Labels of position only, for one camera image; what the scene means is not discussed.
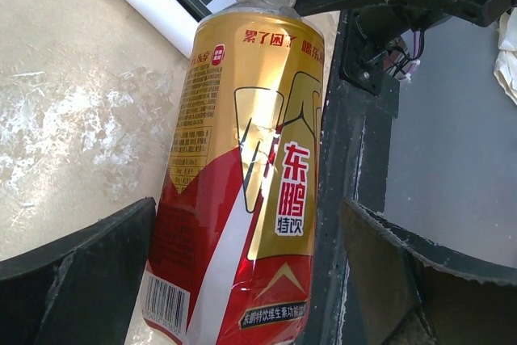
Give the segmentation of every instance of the gray surface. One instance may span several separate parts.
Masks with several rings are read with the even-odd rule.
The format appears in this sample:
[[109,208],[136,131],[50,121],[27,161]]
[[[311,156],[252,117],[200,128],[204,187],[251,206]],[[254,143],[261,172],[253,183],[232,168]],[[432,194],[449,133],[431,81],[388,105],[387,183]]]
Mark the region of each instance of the gray surface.
[[493,76],[496,26],[426,33],[393,122],[385,217],[453,250],[517,267],[517,107]]

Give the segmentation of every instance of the brand logo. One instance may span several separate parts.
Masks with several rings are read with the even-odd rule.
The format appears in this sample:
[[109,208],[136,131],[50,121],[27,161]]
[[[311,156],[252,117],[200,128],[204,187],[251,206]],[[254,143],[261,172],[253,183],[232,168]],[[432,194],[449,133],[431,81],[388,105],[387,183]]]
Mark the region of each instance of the brand logo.
[[279,236],[303,236],[309,170],[305,159],[310,157],[310,151],[295,141],[287,143],[284,151],[275,232]]
[[212,65],[218,66],[223,61],[224,58],[225,58],[225,46],[223,44],[218,44],[213,49]]

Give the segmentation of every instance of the white cloth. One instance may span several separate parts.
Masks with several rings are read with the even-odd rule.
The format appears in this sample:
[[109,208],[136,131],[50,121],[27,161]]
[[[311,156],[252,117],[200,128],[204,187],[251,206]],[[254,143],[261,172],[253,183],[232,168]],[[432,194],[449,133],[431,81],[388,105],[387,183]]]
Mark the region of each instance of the white cloth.
[[494,76],[505,93],[517,104],[517,12],[506,12],[499,22],[499,55]]

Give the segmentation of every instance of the red label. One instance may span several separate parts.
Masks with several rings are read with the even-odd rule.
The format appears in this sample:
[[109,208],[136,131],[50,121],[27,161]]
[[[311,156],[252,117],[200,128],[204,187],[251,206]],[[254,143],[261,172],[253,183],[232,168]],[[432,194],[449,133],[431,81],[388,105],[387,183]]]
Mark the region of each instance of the red label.
[[225,58],[225,46],[223,44],[218,44],[213,49],[212,65],[218,66],[223,61],[224,58]]

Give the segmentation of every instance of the gold label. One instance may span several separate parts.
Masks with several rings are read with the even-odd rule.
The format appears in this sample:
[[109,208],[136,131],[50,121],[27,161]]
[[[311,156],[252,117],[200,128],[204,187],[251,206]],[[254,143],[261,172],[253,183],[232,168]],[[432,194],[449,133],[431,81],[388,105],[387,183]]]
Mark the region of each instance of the gold label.
[[169,172],[181,192],[239,148],[246,211],[263,197],[248,259],[313,253],[323,39],[293,19],[233,13],[198,30]]

